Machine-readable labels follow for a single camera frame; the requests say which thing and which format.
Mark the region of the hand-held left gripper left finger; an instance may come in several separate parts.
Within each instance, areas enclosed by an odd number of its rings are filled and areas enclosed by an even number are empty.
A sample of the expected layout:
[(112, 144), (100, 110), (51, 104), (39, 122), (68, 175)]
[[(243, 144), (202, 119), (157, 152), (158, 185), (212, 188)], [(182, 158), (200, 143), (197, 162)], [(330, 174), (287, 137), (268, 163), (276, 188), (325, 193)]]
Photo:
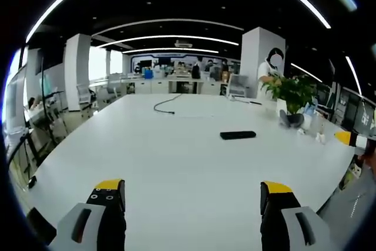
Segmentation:
[(125, 181), (104, 180), (58, 223), (50, 250), (125, 250)]

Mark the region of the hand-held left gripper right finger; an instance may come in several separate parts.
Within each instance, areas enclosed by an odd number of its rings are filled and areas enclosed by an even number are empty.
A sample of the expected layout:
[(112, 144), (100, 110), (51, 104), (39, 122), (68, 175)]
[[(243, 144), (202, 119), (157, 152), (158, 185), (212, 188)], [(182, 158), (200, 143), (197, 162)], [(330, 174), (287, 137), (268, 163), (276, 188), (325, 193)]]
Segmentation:
[(337, 250), (325, 221), (281, 183), (260, 183), (263, 250)]

